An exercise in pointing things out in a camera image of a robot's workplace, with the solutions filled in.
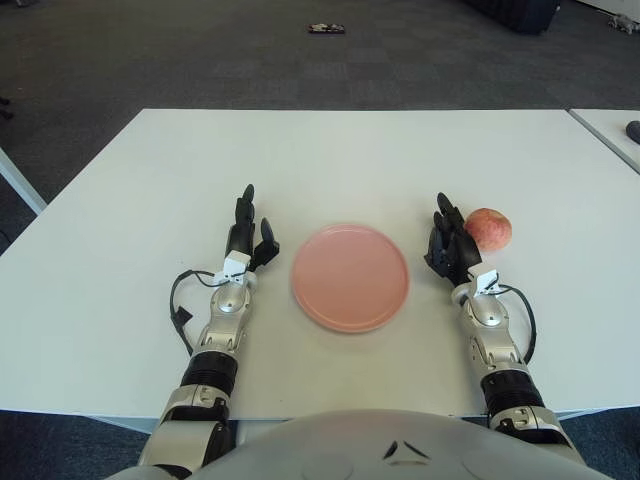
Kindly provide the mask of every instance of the white table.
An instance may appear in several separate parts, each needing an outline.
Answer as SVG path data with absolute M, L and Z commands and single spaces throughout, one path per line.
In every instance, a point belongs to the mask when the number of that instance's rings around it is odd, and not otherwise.
M 258 272 L 233 418 L 483 412 L 451 285 L 422 260 L 439 191 L 511 219 L 485 259 L 533 304 L 547 406 L 638 405 L 640 176 L 614 158 L 564 111 L 144 110 L 0 257 L 0 408 L 157 418 L 188 360 L 169 287 L 221 266 L 247 182 L 281 254 Z M 409 297 L 378 331 L 325 330 L 291 294 L 297 249 L 336 222 L 381 230 L 408 262 Z M 204 321 L 210 293 L 193 282 L 177 301 Z
M 640 145 L 625 131 L 629 122 L 640 120 L 638 110 L 571 110 L 569 113 L 640 173 Z

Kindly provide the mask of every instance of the apple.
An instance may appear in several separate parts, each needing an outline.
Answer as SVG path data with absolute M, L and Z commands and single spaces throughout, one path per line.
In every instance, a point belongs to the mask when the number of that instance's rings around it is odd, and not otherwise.
M 511 241 L 511 222 L 497 210 L 479 208 L 467 217 L 464 229 L 471 234 L 478 250 L 500 250 Z

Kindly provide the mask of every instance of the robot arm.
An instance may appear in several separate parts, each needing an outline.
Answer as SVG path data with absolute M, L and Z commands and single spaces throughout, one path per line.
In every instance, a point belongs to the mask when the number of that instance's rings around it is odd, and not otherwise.
M 229 230 L 224 267 L 213 275 L 210 321 L 191 346 L 191 359 L 180 386 L 171 394 L 140 456 L 139 465 L 156 466 L 175 478 L 186 478 L 233 446 L 227 420 L 238 354 L 257 285 L 253 272 L 279 253 L 266 219 L 261 224 L 263 242 L 253 249 L 253 192 L 253 185 L 249 185 L 236 202 L 236 223 Z M 171 308 L 174 317 L 173 301 Z M 190 315 L 181 312 L 188 321 Z M 177 328 L 190 347 L 182 331 L 186 321 Z
M 509 334 L 509 314 L 497 298 L 506 293 L 498 284 L 497 270 L 482 262 L 475 241 L 462 227 L 459 210 L 442 193 L 438 206 L 441 213 L 434 215 L 425 260 L 455 286 L 451 299 L 461 306 L 459 321 L 484 393 L 489 427 L 583 462 L 555 414 L 545 407 L 526 357 Z

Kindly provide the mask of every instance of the black wire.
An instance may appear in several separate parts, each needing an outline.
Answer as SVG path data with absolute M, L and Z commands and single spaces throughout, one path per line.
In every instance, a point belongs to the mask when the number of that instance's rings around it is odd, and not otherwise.
M 498 287 L 502 288 L 501 292 L 492 292 L 489 295 L 502 295 L 503 293 L 513 292 L 520 297 L 522 303 L 524 303 L 524 307 L 527 309 L 527 315 L 529 316 L 529 326 L 531 328 L 531 336 L 529 337 L 529 346 L 527 347 L 527 353 L 525 353 L 523 357 L 523 361 L 525 364 L 528 364 L 531 361 L 531 357 L 533 357 L 533 352 L 536 349 L 536 339 L 538 338 L 538 329 L 536 327 L 536 318 L 533 315 L 533 309 L 531 308 L 531 304 L 529 304 L 529 300 L 525 297 L 524 293 L 516 287 L 512 287 L 511 285 L 506 284 L 498 284 Z
M 208 275 L 210 277 L 215 277 L 215 273 L 206 272 L 204 270 L 187 270 L 186 272 L 182 272 L 180 275 L 178 275 L 174 280 L 173 285 L 171 286 L 171 294 L 169 295 L 169 314 L 171 317 L 171 323 L 173 323 L 173 327 L 176 329 L 176 332 L 182 339 L 182 343 L 184 343 L 184 346 L 187 347 L 187 352 L 189 352 L 189 355 L 193 353 L 193 347 L 191 346 L 191 343 L 189 343 L 189 339 L 187 338 L 187 335 L 184 333 L 184 325 L 181 325 L 180 322 L 178 321 L 178 313 L 176 312 L 176 309 L 173 306 L 173 297 L 175 296 L 176 289 L 178 288 L 178 285 L 180 284 L 180 282 L 182 282 L 186 278 L 189 278 L 191 275 L 195 275 L 196 278 L 200 281 L 200 283 L 205 287 L 215 288 L 215 287 L 220 287 L 225 283 L 229 283 L 229 280 L 224 280 L 223 282 L 216 283 L 214 285 L 206 283 L 204 280 L 202 280 L 200 275 Z M 237 277 L 238 275 L 242 275 L 242 274 L 235 274 L 231 276 Z

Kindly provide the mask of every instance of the gray carpet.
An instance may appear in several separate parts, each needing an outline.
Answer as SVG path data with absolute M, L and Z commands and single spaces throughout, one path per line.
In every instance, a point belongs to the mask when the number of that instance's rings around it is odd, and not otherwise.
M 312 37 L 338 22 L 344 37 Z M 457 0 L 41 0 L 0 3 L 0 145 L 50 201 L 144 107 L 640 109 L 640 35 L 564 1 L 542 36 Z M 0 230 L 34 216 L 0 181 Z M 8 242 L 0 236 L 0 253 Z M 571 420 L 585 458 L 640 479 L 638 409 Z M 0 415 L 0 478 L 99 478 L 144 436 L 97 422 Z

